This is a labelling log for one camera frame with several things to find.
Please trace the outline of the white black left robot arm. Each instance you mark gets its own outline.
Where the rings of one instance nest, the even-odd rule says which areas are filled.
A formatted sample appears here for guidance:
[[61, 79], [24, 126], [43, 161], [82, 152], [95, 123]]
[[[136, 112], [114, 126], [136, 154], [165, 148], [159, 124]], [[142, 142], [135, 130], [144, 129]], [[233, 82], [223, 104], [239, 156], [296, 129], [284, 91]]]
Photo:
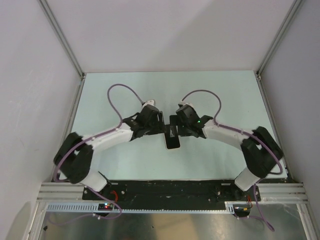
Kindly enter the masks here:
[[53, 163], [71, 184], [82, 184], [93, 190], [99, 199], [111, 194], [111, 182], [92, 167], [95, 154], [143, 136], [165, 131], [163, 112], [146, 103], [140, 112], [120, 121], [120, 125], [95, 135], [70, 133], [56, 153]]

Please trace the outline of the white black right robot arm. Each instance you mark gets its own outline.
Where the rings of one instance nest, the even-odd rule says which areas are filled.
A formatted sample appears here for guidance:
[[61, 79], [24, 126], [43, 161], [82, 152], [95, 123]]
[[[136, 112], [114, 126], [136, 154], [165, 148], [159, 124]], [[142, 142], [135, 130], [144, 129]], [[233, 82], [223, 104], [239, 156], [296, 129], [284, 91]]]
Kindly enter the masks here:
[[235, 185], [231, 187], [234, 199], [241, 201], [247, 197], [249, 189], [271, 174], [275, 166], [279, 167], [279, 174], [283, 172], [280, 160], [284, 153], [265, 127], [258, 126], [251, 131], [240, 130], [218, 124], [208, 115], [199, 117], [190, 104], [183, 103], [178, 106], [178, 135], [216, 140], [242, 151], [246, 167], [234, 179]]

